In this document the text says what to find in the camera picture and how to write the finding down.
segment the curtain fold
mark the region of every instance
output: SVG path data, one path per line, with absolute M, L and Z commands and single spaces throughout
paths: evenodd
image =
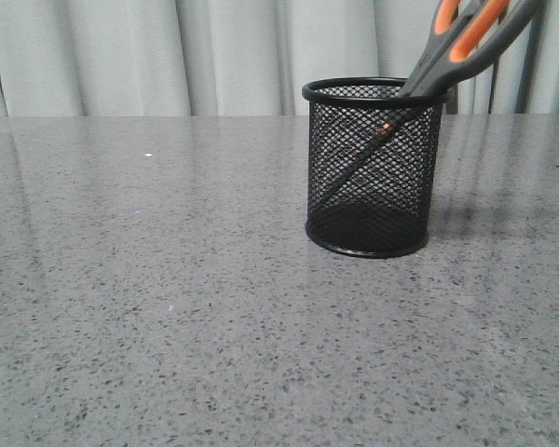
M 305 115 L 308 81 L 406 77 L 438 3 L 0 0 L 0 115 Z M 559 111 L 559 0 L 543 6 L 448 110 Z

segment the countertop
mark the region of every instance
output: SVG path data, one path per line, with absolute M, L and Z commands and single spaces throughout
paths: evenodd
M 306 194 L 305 117 L 0 118 L 0 446 L 559 447 L 559 115 L 445 116 L 409 256 Z

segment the orange scissor grip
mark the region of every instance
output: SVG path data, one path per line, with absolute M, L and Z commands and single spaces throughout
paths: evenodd
M 456 15 L 457 6 L 462 0 L 443 0 L 439 6 L 439 12 L 435 19 L 435 33 L 443 34 L 451 26 Z
M 449 52 L 451 62 L 462 62 L 493 26 L 511 0 L 490 0 Z

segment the scissor handle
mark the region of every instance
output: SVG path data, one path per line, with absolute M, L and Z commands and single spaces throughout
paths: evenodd
M 429 42 L 400 96 L 430 96 L 476 76 L 491 65 L 530 22 L 542 0 L 518 0 L 493 34 L 484 35 L 511 0 L 473 0 L 454 20 L 461 0 L 442 0 Z

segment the pen holder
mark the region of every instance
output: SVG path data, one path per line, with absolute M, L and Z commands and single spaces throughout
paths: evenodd
M 443 105 L 398 98 L 395 78 L 338 78 L 303 87 L 309 101 L 307 234 L 338 253 L 388 258 L 427 243 Z

